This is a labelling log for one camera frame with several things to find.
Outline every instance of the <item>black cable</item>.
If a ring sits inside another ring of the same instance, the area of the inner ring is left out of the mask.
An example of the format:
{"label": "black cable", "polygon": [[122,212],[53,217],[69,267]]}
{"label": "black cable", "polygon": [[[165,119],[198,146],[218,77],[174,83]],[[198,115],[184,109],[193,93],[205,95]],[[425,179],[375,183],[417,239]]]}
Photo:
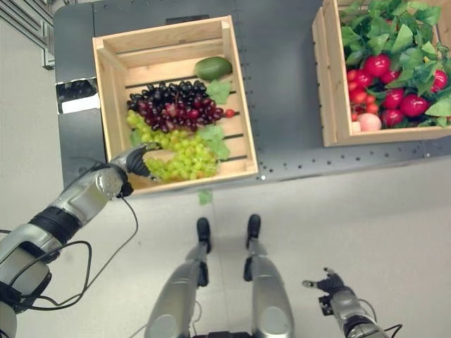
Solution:
{"label": "black cable", "polygon": [[[33,295],[26,295],[26,296],[22,296],[22,298],[31,298],[31,299],[42,299],[42,300],[46,300],[49,301],[50,303],[52,303],[53,305],[55,305],[57,308],[45,308],[48,309],[48,311],[50,310],[59,310],[60,308],[65,308],[65,307],[69,307],[72,305],[75,305],[84,295],[84,293],[92,286],[92,284],[95,282],[95,280],[100,276],[100,274],[105,270],[105,268],[108,266],[108,264],[116,257],[116,255],[119,253],[119,251],[121,251],[124,246],[126,246],[132,239],[133,237],[136,236],[138,230],[139,230],[139,222],[136,216],[136,212],[133,209],[133,207],[128,203],[127,200],[125,200],[123,197],[121,197],[121,199],[123,200],[123,202],[128,206],[128,208],[130,209],[130,211],[133,214],[133,218],[135,219],[135,231],[131,234],[131,236],[122,243],[122,245],[120,247],[118,247],[113,254],[110,256],[110,258],[105,262],[105,264],[101,267],[101,269],[99,270],[99,272],[97,272],[97,274],[94,276],[94,278],[92,278],[92,280],[90,282],[87,282],[87,280],[89,279],[89,274],[90,274],[90,270],[91,270],[91,257],[89,258],[89,272],[87,273],[87,279],[85,280],[85,285],[82,289],[82,291],[79,294],[76,294],[68,299],[66,299],[65,301],[62,301],[61,303],[58,303],[57,301],[55,301],[54,299],[52,299],[51,297],[48,296],[33,296]],[[68,304],[67,306],[64,306],[64,304],[68,303],[69,301],[72,301],[73,299],[77,299],[77,301],[72,302],[71,304]]]}
{"label": "black cable", "polygon": [[391,331],[393,329],[396,329],[396,330],[393,332],[391,338],[395,338],[396,334],[402,329],[402,324],[396,324],[396,325],[394,325],[392,327],[389,327],[388,329],[385,329],[384,331],[388,332],[388,331]]}
{"label": "black cable", "polygon": [[371,309],[371,311],[373,312],[373,318],[374,321],[377,322],[378,318],[376,316],[376,311],[374,310],[374,307],[370,304],[369,301],[366,301],[365,299],[359,299],[359,301],[361,301],[362,303],[365,303],[367,306],[369,306],[369,308]]}
{"label": "black cable", "polygon": [[[41,306],[29,306],[29,305],[25,305],[23,303],[15,303],[14,305],[19,306],[21,308],[26,308],[29,310],[38,310],[38,311],[55,311],[55,310],[61,310],[63,308],[68,308],[72,305],[75,305],[76,303],[78,303],[81,298],[83,297],[83,294],[86,291],[86,287],[89,281],[89,273],[91,271],[91,262],[92,262],[92,247],[91,244],[89,242],[86,241],[75,241],[75,242],[71,242],[71,243],[67,243],[64,245],[61,245],[55,249],[50,250],[49,252],[46,252],[44,254],[42,254],[41,256],[37,257],[35,260],[29,262],[26,266],[24,266],[22,269],[19,270],[18,273],[16,273],[16,275],[11,279],[11,281],[9,282],[9,286],[13,287],[14,283],[16,282],[16,280],[26,271],[28,270],[30,267],[32,267],[35,263],[39,262],[40,260],[42,260],[43,258],[46,258],[47,256],[50,256],[54,253],[56,253],[57,251],[60,251],[61,249],[67,248],[69,246],[74,246],[77,244],[83,244],[87,247],[88,250],[88,257],[87,257],[87,265],[86,265],[86,278],[85,278],[85,283],[83,285],[83,289],[82,291],[78,294],[78,298],[73,301],[70,304],[67,305],[63,305],[63,306],[56,306],[53,308],[45,308],[45,307],[41,307]],[[26,299],[46,299],[46,300],[50,300],[50,297],[46,297],[46,296],[33,296],[32,294],[29,294],[27,296],[22,296],[22,298],[26,298]]]}

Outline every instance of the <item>metal tabletop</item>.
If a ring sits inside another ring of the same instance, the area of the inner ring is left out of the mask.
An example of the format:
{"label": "metal tabletop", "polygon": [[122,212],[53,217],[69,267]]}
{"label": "metal tabletop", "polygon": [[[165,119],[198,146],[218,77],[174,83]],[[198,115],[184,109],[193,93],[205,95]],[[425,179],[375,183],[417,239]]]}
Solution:
{"label": "metal tabletop", "polygon": [[[95,77],[92,38],[164,25],[167,18],[231,14],[257,148],[259,175],[243,185],[451,155],[451,137],[325,148],[311,24],[321,0],[109,0],[66,6],[54,17],[56,82]],[[105,159],[99,109],[58,115],[64,184]]]}

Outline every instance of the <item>black joint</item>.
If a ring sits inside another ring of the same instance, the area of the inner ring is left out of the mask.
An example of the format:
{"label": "black joint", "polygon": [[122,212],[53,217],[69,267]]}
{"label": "black joint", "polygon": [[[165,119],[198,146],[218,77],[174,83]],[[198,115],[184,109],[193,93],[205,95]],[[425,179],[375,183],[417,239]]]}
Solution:
{"label": "black joint", "polygon": [[47,231],[62,244],[66,244],[81,228],[81,223],[75,216],[54,206],[38,213],[30,223]]}
{"label": "black joint", "polygon": [[349,333],[351,333],[354,327],[363,324],[373,324],[373,322],[362,315],[353,315],[352,317],[346,319],[346,322],[343,325],[343,332],[345,333],[345,337],[349,336]]}

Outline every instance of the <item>red radish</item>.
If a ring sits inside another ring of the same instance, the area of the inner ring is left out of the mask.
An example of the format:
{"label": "red radish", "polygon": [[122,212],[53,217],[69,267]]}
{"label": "red radish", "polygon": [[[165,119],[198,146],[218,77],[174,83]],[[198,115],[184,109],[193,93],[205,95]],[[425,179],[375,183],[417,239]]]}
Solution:
{"label": "red radish", "polygon": [[355,69],[350,70],[347,72],[347,81],[351,82],[354,81],[357,76],[357,71]]}
{"label": "red radish", "polygon": [[353,90],[356,90],[357,88],[359,88],[359,85],[357,84],[357,82],[351,81],[351,82],[347,83],[347,90],[349,90],[350,92],[352,92]]}
{"label": "red radish", "polygon": [[404,96],[403,88],[391,89],[387,96],[385,97],[382,106],[387,109],[396,109],[400,106],[402,102],[402,97]]}
{"label": "red radish", "polygon": [[408,118],[415,118],[425,113],[429,109],[429,106],[430,104],[427,100],[415,94],[409,94],[402,100],[400,110]]}
{"label": "red radish", "polygon": [[381,119],[370,113],[359,115],[360,129],[362,132],[375,132],[382,128]]}
{"label": "red radish", "polygon": [[377,104],[369,104],[366,106],[366,112],[370,114],[378,115],[379,106]]}
{"label": "red radish", "polygon": [[390,68],[390,58],[386,54],[369,56],[364,63],[366,74],[374,77],[381,77]]}
{"label": "red radish", "polygon": [[448,84],[448,76],[443,70],[437,69],[435,72],[435,81],[432,86],[432,92],[436,93],[444,89]]}
{"label": "red radish", "polygon": [[355,104],[362,104],[365,102],[367,93],[362,88],[357,88],[350,92],[350,100]]}
{"label": "red radish", "polygon": [[398,123],[404,120],[404,114],[398,109],[388,109],[383,112],[382,121],[383,124],[389,128],[394,127]]}
{"label": "red radish", "polygon": [[368,88],[373,82],[373,77],[366,74],[363,69],[357,69],[357,74],[354,81],[360,88]]}
{"label": "red radish", "polygon": [[376,97],[374,95],[368,95],[366,97],[366,100],[365,100],[366,104],[373,104],[374,102],[376,102]]}
{"label": "red radish", "polygon": [[395,72],[394,70],[389,70],[381,76],[381,81],[383,84],[388,85],[389,83],[395,81],[400,75],[401,75],[401,72]]}

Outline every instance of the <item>white floor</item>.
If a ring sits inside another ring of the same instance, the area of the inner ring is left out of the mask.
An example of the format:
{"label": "white floor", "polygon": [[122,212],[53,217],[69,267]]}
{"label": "white floor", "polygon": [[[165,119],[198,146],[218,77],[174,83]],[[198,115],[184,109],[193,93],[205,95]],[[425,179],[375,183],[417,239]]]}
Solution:
{"label": "white floor", "polygon": [[[0,21],[0,228],[27,222],[61,190],[54,74],[39,50]],[[146,323],[166,278],[195,243],[200,216],[211,221],[211,284],[198,291],[198,332],[250,330],[251,284],[242,280],[245,225],[263,218],[261,241],[284,277],[297,337],[339,338],[322,316],[321,294],[301,286],[337,270],[376,308],[398,337],[447,337],[451,331],[451,160],[214,192],[131,198],[140,231],[76,306],[18,316],[17,338],[129,337]],[[76,239],[94,247],[93,271],[132,232],[129,210],[111,202]],[[78,292],[83,249],[51,264],[48,294]]]}

